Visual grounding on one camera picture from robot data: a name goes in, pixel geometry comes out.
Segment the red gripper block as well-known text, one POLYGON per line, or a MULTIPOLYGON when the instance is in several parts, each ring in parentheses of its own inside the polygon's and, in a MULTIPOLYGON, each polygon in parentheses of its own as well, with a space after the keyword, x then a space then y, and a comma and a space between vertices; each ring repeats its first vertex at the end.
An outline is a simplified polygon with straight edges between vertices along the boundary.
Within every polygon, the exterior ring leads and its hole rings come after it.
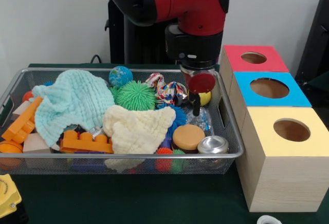
POLYGON ((192 93, 193 115, 199 116, 199 93, 210 92, 215 86, 215 77, 210 73, 201 72, 192 76, 188 81, 188 89, 192 93))

